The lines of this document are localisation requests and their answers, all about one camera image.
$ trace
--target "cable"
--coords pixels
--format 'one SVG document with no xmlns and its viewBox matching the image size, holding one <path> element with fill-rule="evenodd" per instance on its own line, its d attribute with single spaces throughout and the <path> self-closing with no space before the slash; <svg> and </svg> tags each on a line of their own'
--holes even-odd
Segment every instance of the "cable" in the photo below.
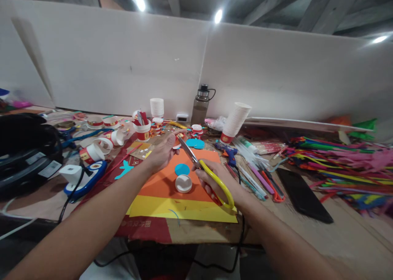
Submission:
<svg viewBox="0 0 393 280">
<path fill-rule="evenodd" d="M 83 176 L 84 176 L 84 173 L 85 173 L 85 166 L 84 166 L 82 160 L 80 160 L 79 165 L 82 167 L 81 176 L 79 177 L 78 183 L 76 184 L 75 188 L 72 190 L 71 194 L 68 196 L 67 200 L 65 201 L 63 209 L 61 210 L 59 219 L 57 221 L 57 224 L 60 224 L 61 221 L 63 220 L 63 215 L 64 215 L 64 212 L 66 211 L 67 205 L 70 202 L 70 200 L 71 200 L 72 196 L 74 195 L 75 191 L 79 187 L 80 183 L 82 182 L 82 179 L 83 179 Z"/>
<path fill-rule="evenodd" d="M 238 168 L 236 165 L 234 166 L 234 168 L 237 170 L 237 174 L 239 175 L 239 184 L 241 184 L 241 178 L 240 178 L 241 176 L 240 176 L 239 168 Z M 195 264 L 197 264 L 197 265 L 199 265 L 199 266 L 201 266 L 202 268 L 205 268 L 205 269 L 217 268 L 217 269 L 220 269 L 220 270 L 222 270 L 222 271 L 224 271 L 224 272 L 227 272 L 227 273 L 233 273 L 234 270 L 236 269 L 237 261 L 238 261 L 239 254 L 240 254 L 240 248 L 241 248 L 241 246 L 242 246 L 242 244 L 243 244 L 245 222 L 246 222 L 246 221 L 245 221 L 245 219 L 244 219 L 244 215 L 242 214 L 242 231 L 241 231 L 241 233 L 240 233 L 239 243 L 237 244 L 236 255 L 235 255 L 235 261 L 234 261 L 234 263 L 233 263 L 232 269 L 227 269 L 227 268 L 225 268 L 225 267 L 223 267 L 223 266 L 220 266 L 220 265 L 217 265 L 217 264 L 205 265 L 205 264 L 202 264 L 201 262 L 197 261 L 196 259 L 185 259 L 185 258 L 183 258 L 183 260 L 192 260 L 192 262 L 194 262 Z M 106 262 L 105 264 L 100 264 L 97 260 L 94 260 L 93 262 L 94 262 L 98 267 L 102 268 L 102 267 L 108 266 L 108 265 L 109 265 L 110 263 L 112 263 L 113 261 L 115 261 L 115 260 L 117 260 L 118 258 L 120 258 L 120 257 L 122 257 L 122 256 L 124 256 L 124 255 L 127 255 L 127 254 L 129 254 L 129 253 L 133 253 L 133 252 L 132 252 L 132 251 L 125 251 L 125 252 L 123 252 L 123 253 L 121 253 L 121 254 L 115 256 L 113 259 L 111 259 L 109 262 Z"/>
<path fill-rule="evenodd" d="M 124 256 L 124 255 L 126 255 L 126 254 L 129 254 L 129 253 L 132 253 L 132 251 L 125 251 L 125 252 L 123 252 L 123 253 L 121 253 L 121 254 L 115 256 L 113 259 L 111 259 L 109 262 L 106 262 L 105 264 L 100 264 L 99 262 L 97 262 L 97 260 L 94 260 L 93 262 L 94 262 L 97 266 L 99 266 L 100 268 L 103 268 L 103 267 L 105 267 L 105 266 L 108 266 L 111 262 L 113 262 L 113 261 L 117 260 L 118 258 L 120 258 L 120 257 L 122 257 L 122 256 Z"/>
<path fill-rule="evenodd" d="M 20 229 L 23 229 L 24 227 L 27 227 L 28 225 L 30 225 L 31 223 L 33 223 L 35 220 L 37 220 L 37 218 L 31 218 L 31 217 L 22 217 L 22 216 L 18 216 L 18 215 L 11 215 L 7 213 L 7 208 L 9 207 L 9 205 L 16 199 L 13 198 L 11 199 L 1 210 L 1 214 L 5 215 L 7 217 L 12 217 L 12 218 L 17 218 L 17 219 L 29 219 L 30 221 L 28 221 L 27 223 L 13 229 L 12 231 L 9 231 L 8 233 L 5 233 L 4 235 L 0 236 L 0 240 L 14 234 L 15 232 L 18 232 Z"/>
</svg>

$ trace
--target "white partition board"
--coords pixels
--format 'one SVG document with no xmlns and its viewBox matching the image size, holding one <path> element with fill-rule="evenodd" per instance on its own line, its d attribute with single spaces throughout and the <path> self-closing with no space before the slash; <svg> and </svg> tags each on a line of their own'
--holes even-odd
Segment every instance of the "white partition board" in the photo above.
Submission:
<svg viewBox="0 0 393 280">
<path fill-rule="evenodd" d="M 56 106 L 126 114 L 165 100 L 192 111 L 210 23 L 62 3 L 0 0 L 29 43 Z"/>
<path fill-rule="evenodd" d="M 11 20 L 0 15 L 0 88 L 10 99 L 54 108 L 53 101 Z"/>
<path fill-rule="evenodd" d="M 244 102 L 249 116 L 359 121 L 392 111 L 392 66 L 392 43 L 222 23 L 209 34 L 201 84 L 217 89 L 211 117 Z"/>
</svg>

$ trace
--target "smartphone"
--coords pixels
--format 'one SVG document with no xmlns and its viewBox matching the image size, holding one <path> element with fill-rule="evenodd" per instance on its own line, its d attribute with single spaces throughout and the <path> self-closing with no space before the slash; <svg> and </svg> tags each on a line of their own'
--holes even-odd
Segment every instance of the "smartphone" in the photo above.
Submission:
<svg viewBox="0 0 393 280">
<path fill-rule="evenodd" d="M 333 223 L 333 218 L 315 196 L 301 175 L 281 168 L 277 169 L 277 174 L 280 177 L 294 208 L 298 212 L 323 223 Z"/>
</svg>

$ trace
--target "power cord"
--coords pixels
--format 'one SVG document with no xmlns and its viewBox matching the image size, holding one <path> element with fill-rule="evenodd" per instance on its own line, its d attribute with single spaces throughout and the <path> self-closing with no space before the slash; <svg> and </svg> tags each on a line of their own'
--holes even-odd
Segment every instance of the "power cord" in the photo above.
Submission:
<svg viewBox="0 0 393 280">
<path fill-rule="evenodd" d="M 68 196 L 67 200 L 65 201 L 63 209 L 61 210 L 59 219 L 57 220 L 57 224 L 60 224 L 61 221 L 63 220 L 63 215 L 64 215 L 64 212 L 66 211 L 67 205 L 69 204 L 72 196 L 74 195 L 75 191 L 77 190 L 77 188 L 79 187 L 80 183 L 82 182 L 82 179 L 83 179 L 85 171 L 87 171 L 87 169 L 85 168 L 82 160 L 80 160 L 79 165 L 82 167 L 81 176 L 79 177 L 77 185 L 75 186 L 75 188 L 72 190 L 71 194 Z"/>
<path fill-rule="evenodd" d="M 240 171 L 238 169 L 238 167 L 235 165 L 234 168 L 237 171 L 237 174 L 239 175 L 239 184 L 241 183 L 241 178 L 240 178 Z M 209 268 L 217 268 L 220 269 L 226 273 L 233 273 L 236 269 L 236 265 L 237 265 L 237 261 L 239 259 L 239 254 L 240 254 L 240 249 L 241 246 L 243 244 L 243 239 L 244 239 L 244 229 L 245 229 L 245 219 L 244 219 L 244 215 L 242 214 L 242 232 L 240 233 L 240 239 L 239 239 L 239 243 L 237 244 L 237 249 L 236 249 L 236 255 L 235 255 L 235 261 L 233 263 L 233 267 L 232 269 L 227 269 L 223 266 L 217 265 L 217 264 L 209 264 L 209 265 L 205 265 L 203 263 L 201 263 L 200 261 L 197 261 L 195 259 L 186 259 L 186 260 L 191 260 L 192 262 L 194 262 L 195 264 L 201 266 L 202 268 L 205 269 L 209 269 Z M 98 267 L 105 267 L 108 266 L 110 263 L 112 263 L 113 261 L 117 260 L 118 258 L 127 255 L 129 253 L 133 253 L 132 251 L 125 251 L 117 256 L 115 256 L 113 259 L 111 259 L 109 262 L 106 262 L 105 264 L 100 264 L 97 260 L 94 260 L 93 262 L 98 266 Z"/>
</svg>

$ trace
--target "water bottle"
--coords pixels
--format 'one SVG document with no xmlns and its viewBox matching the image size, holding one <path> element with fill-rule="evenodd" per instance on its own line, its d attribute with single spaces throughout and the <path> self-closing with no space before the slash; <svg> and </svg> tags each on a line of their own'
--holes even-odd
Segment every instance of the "water bottle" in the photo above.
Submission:
<svg viewBox="0 0 393 280">
<path fill-rule="evenodd" d="M 198 90 L 198 93 L 196 94 L 194 100 L 194 107 L 192 108 L 191 125 L 205 125 L 205 118 L 208 111 L 209 101 L 213 99 L 213 97 L 209 98 L 210 90 L 214 90 L 214 97 L 216 95 L 216 90 L 208 89 L 208 86 L 205 84 L 201 85 L 201 88 Z"/>
</svg>

